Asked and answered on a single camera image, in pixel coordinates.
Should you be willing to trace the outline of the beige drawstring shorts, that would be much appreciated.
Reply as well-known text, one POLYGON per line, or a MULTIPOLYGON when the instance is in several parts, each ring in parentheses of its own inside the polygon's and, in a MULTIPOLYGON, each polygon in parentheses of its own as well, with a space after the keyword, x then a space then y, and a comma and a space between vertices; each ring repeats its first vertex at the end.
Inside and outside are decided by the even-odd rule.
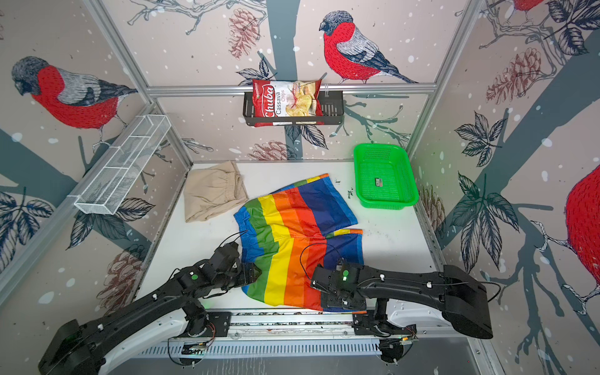
POLYGON ((185 222, 207 221, 247 201, 248 194, 235 162, 192 170, 184 185, 185 222))

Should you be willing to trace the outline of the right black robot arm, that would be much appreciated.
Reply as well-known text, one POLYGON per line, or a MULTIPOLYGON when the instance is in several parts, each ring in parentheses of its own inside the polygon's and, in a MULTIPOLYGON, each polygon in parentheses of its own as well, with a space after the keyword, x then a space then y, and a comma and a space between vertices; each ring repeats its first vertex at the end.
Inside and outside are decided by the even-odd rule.
POLYGON ((439 272, 403 273, 341 261, 334 270, 318 266, 309 286, 321 293, 323 309, 353 313, 356 335, 415 338, 415 323, 388 319, 388 302, 397 300, 439 311, 456 332, 467 337, 493 338, 486 287, 455 266, 445 265, 439 272))

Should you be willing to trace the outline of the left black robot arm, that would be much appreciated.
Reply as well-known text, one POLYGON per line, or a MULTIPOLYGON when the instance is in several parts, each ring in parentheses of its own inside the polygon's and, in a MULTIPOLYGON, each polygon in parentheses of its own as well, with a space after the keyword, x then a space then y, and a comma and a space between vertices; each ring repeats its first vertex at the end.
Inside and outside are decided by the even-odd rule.
POLYGON ((144 350, 179 336, 217 337, 204 299, 256 282, 253 263, 243 263, 238 244, 217 248, 209 259, 175 270, 160 287, 104 317, 71 320, 55 333, 38 363, 41 374, 108 374, 144 350))

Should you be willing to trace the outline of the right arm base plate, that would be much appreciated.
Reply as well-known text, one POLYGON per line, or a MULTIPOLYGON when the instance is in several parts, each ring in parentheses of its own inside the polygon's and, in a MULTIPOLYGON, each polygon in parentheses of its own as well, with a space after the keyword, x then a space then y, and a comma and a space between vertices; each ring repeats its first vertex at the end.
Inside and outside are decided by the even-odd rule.
POLYGON ((391 338, 399 335, 409 338, 417 336, 415 324, 398 327, 390 323, 386 317, 375 317, 374 311, 354 313, 351 327, 357 336, 374 336, 376 338, 391 338))

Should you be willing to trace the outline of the green plastic basket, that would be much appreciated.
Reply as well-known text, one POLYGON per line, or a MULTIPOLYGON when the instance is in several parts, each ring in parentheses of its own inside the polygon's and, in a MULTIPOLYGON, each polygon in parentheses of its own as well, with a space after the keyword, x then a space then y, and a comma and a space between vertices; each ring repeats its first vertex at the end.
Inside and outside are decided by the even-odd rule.
POLYGON ((397 145, 360 144, 353 149, 356 196, 367 209, 415 206, 419 192, 409 156, 397 145))

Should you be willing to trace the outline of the rainbow coloured shorts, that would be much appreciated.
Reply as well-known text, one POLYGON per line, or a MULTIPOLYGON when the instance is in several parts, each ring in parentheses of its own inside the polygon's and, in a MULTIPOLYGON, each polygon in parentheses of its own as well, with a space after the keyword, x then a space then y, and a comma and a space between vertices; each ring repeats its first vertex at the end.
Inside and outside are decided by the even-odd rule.
POLYGON ((310 285, 315 269, 334 270, 342 259, 364 263, 363 232, 328 174, 254 198, 234 218, 242 262, 261 272, 242 291, 268 306, 320 311, 322 295, 310 285))

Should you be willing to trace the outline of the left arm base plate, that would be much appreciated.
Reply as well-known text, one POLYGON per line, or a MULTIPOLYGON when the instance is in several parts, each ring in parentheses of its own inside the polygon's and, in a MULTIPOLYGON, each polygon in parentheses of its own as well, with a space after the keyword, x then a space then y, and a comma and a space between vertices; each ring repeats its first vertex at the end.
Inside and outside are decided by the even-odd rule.
POLYGON ((178 338, 224 338, 228 335, 231 312, 208 311, 187 325, 178 338))

